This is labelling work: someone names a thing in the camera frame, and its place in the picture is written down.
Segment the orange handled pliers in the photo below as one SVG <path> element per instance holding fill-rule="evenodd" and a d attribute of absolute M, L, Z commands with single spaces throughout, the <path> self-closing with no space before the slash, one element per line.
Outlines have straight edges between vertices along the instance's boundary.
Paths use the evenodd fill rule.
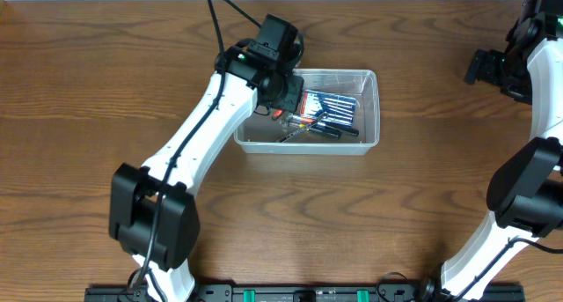
<path fill-rule="evenodd" d="M 273 121 L 279 121 L 283 119 L 283 116 L 285 115 L 285 111 L 278 109 L 276 110 L 273 115 L 272 115 L 272 120 Z"/>

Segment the silver black wrench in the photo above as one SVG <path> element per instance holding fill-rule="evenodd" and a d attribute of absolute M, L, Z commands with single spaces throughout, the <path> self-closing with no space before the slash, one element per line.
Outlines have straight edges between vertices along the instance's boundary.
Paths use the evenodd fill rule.
<path fill-rule="evenodd" d="M 278 138 L 276 140 L 277 143 L 283 143 L 288 141 L 289 139 L 298 136 L 306 131 L 308 131 L 309 129 L 311 129 L 312 127 L 316 126 L 317 124 L 319 124 L 322 119 L 327 115 L 327 113 L 321 113 L 320 116 L 316 117 L 315 119 L 313 119 L 311 122 L 304 124 L 303 126 L 299 126 L 299 129 L 294 130 L 293 132 L 288 133 L 285 136 L 282 136 L 280 138 Z"/>

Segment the small claw hammer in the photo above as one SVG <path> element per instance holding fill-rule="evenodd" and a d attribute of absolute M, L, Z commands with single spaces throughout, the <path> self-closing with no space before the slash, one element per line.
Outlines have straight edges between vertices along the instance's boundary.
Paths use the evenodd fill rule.
<path fill-rule="evenodd" d="M 280 121 L 280 124 L 283 127 L 289 128 L 289 123 L 290 122 L 296 122 L 296 123 L 301 123 L 301 124 L 307 124 L 309 122 L 311 122 L 313 119 L 309 118 L 309 117 L 303 117 L 301 115 L 296 115 L 296 114 L 285 114 L 283 116 L 283 119 Z M 335 129 L 335 130 L 339 130 L 341 132 L 341 135 L 348 135 L 348 136 L 354 136 L 354 137 L 358 137 L 360 132 L 358 129 L 354 129 L 352 127 L 348 127 L 348 126 L 344 126 L 338 123 L 333 123 L 333 122 L 320 122 L 319 124 L 316 125 L 317 127 L 322 127 L 322 128 L 327 128 L 327 129 Z"/>

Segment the precision screwdriver set case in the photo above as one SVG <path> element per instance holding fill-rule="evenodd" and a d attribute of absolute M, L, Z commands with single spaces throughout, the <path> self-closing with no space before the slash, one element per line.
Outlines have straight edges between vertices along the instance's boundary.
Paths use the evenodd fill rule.
<path fill-rule="evenodd" d="M 351 128 L 354 123 L 357 99 L 335 93 L 305 90 L 300 115 L 318 117 L 325 113 L 323 121 Z"/>

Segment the black yellow screwdriver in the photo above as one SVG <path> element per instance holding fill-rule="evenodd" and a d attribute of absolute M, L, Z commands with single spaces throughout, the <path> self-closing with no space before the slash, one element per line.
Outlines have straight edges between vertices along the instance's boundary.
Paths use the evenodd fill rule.
<path fill-rule="evenodd" d="M 301 123 L 296 123 L 296 122 L 290 122 L 289 126 L 291 128 L 295 128 L 295 129 L 304 129 L 305 125 L 301 124 Z M 311 127 L 307 130 L 308 133 L 312 133 L 315 135 L 319 135 L 322 137 L 326 137 L 326 138 L 330 138 L 330 139 L 340 139 L 341 137 L 341 132 L 339 130 L 335 130 L 335 129 L 327 129 L 327 128 L 322 128 L 322 127 Z"/>

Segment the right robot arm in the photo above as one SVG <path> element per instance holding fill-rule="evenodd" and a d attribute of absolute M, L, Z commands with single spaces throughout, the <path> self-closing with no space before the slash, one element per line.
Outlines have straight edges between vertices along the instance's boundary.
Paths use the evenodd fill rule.
<path fill-rule="evenodd" d="M 562 227 L 562 0 L 523 0 L 504 51 L 479 49 L 464 81 L 482 81 L 532 107 L 530 140 L 493 175 L 488 212 L 452 258 L 415 295 L 417 301 L 523 301 L 519 285 L 494 277 L 526 247 Z"/>

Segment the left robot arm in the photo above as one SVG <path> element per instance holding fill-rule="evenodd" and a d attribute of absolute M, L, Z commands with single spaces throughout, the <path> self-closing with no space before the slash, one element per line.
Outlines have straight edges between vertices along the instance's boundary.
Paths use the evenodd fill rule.
<path fill-rule="evenodd" d="M 188 257 L 200 231 L 195 199 L 229 137 L 257 107 L 298 109 L 303 78 L 294 69 L 303 36 L 268 14 L 258 35 L 216 58 L 214 73 L 193 112 L 172 138 L 139 167 L 122 164 L 111 183 L 109 235 L 140 268 L 131 291 L 154 301 L 186 301 L 195 287 Z"/>

